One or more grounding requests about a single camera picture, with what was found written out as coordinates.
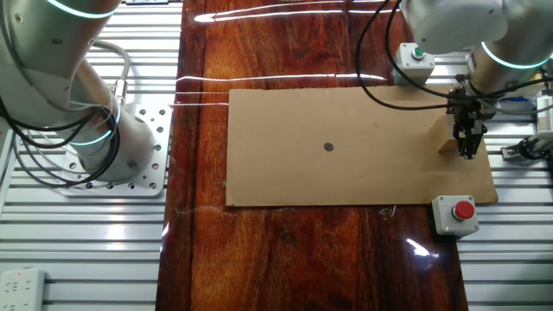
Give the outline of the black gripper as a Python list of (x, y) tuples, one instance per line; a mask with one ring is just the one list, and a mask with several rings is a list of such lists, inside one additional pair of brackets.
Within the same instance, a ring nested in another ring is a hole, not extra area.
[(462, 86), (449, 91), (447, 106), (447, 114), (454, 120), (453, 137), (457, 149), (463, 146), (463, 157), (474, 159), (485, 134), (483, 123), (493, 118), (493, 107), (483, 98), (472, 98)]

